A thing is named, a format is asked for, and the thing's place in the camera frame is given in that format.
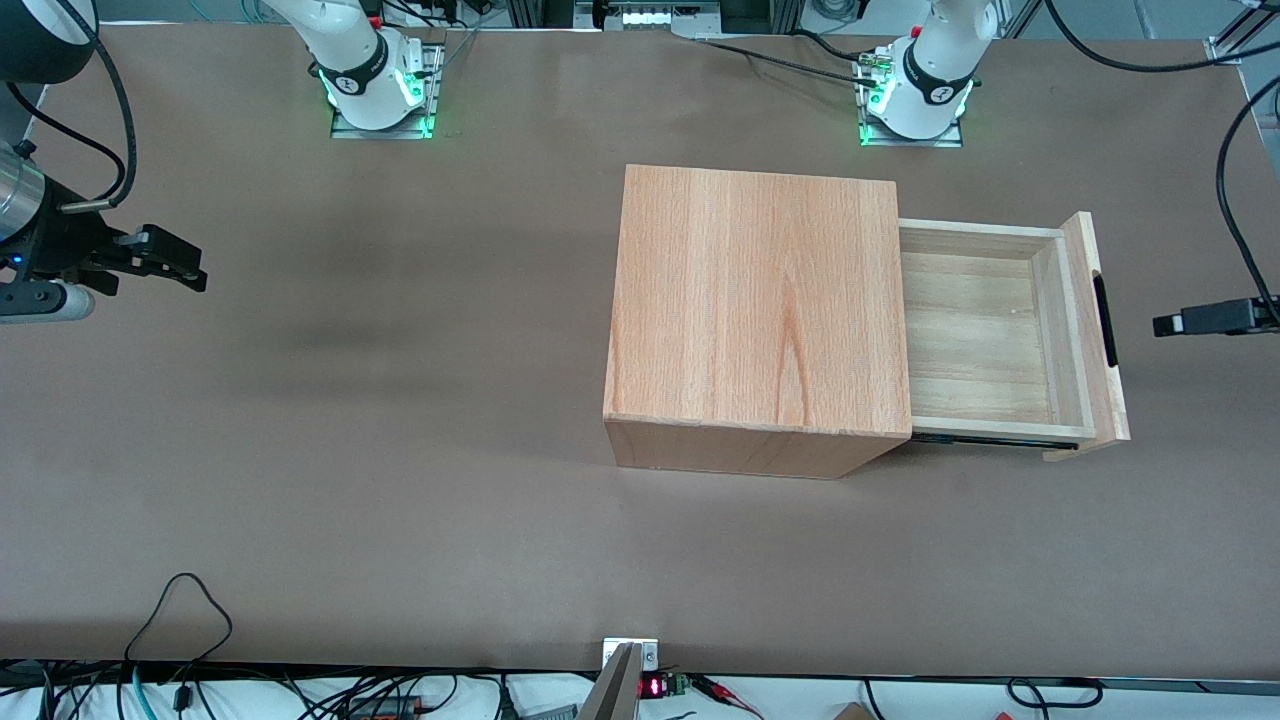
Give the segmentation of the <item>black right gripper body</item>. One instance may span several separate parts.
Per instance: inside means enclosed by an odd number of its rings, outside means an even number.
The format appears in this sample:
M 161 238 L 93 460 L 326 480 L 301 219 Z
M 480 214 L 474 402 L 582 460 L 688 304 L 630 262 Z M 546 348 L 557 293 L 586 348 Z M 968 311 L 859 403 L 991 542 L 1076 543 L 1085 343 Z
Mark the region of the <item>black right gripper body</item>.
M 35 217 L 14 236 L 3 241 L 3 269 L 14 270 L 15 281 L 63 281 L 111 297 L 119 278 L 100 266 L 97 254 L 119 254 L 120 231 L 95 213 L 67 215 L 52 200 L 42 201 Z

